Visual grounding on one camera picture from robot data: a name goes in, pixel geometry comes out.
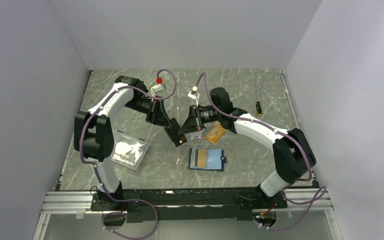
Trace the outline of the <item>silver card stack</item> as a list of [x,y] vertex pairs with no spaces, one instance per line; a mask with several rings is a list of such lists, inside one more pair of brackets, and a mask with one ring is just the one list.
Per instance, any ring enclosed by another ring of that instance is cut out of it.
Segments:
[[200,140],[202,138],[204,130],[189,133],[189,139],[191,141]]

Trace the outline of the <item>black card stack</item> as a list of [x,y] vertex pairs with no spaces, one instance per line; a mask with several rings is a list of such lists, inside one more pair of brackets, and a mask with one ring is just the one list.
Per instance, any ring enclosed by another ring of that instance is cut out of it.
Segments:
[[176,147],[179,147],[188,141],[184,134],[179,133],[180,128],[179,125],[172,125],[164,128],[164,131]]

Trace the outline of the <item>single orange card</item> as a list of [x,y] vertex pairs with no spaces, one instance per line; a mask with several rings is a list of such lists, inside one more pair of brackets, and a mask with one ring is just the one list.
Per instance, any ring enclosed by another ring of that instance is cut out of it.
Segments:
[[196,168],[207,167],[207,150],[206,149],[193,149],[192,150],[192,166]]

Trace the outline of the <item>blue leather card holder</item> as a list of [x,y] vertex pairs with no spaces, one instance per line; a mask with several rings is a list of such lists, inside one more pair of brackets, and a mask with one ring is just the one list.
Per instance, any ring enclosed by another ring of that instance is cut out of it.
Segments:
[[189,149],[189,161],[188,161],[188,168],[190,170],[202,170],[202,171],[216,171],[216,172],[223,172],[224,171],[224,164],[227,163],[227,157],[225,156],[224,150],[222,149],[205,149],[207,150],[207,163],[205,168],[201,167],[193,167],[192,166],[192,157],[193,157],[193,150],[197,148],[190,148]]

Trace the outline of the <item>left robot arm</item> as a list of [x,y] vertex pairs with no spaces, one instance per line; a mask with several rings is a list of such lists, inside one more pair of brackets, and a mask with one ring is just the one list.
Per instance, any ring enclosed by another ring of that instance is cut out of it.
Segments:
[[99,197],[111,210],[124,203],[123,186],[117,177],[110,158],[115,148],[111,118],[127,107],[146,115],[145,121],[164,128],[176,147],[187,142],[180,134],[180,125],[169,118],[164,98],[152,97],[143,81],[138,78],[119,76],[110,92],[88,111],[78,111],[74,117],[73,147],[82,163],[90,165],[98,180]]

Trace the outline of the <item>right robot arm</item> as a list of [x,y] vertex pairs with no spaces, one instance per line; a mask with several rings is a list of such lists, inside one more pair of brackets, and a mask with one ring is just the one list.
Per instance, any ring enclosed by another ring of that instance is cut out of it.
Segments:
[[197,132],[204,124],[218,121],[226,130],[249,137],[272,150],[275,170],[258,185],[255,194],[260,207],[269,207],[278,192],[310,173],[316,165],[316,158],[300,129],[287,130],[255,119],[247,111],[234,107],[223,87],[212,89],[209,96],[211,105],[190,106],[188,117],[178,132]]

